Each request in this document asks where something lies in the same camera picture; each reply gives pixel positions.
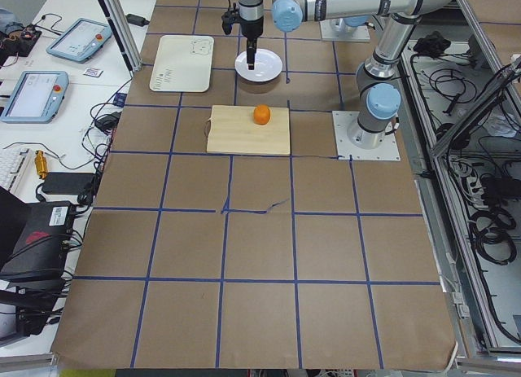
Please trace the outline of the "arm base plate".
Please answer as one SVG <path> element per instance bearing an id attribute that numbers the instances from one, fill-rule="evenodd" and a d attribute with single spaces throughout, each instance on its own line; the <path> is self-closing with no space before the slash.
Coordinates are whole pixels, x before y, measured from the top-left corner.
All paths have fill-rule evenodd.
<path id="1" fill-rule="evenodd" d="M 333 111 L 337 157 L 340 160 L 400 161 L 392 124 L 380 133 L 368 133 L 358 124 L 355 111 Z"/>
<path id="2" fill-rule="evenodd" d="M 320 23 L 322 40 L 336 42 L 368 43 L 370 32 L 366 24 L 367 18 L 362 21 L 344 19 L 323 20 Z"/>

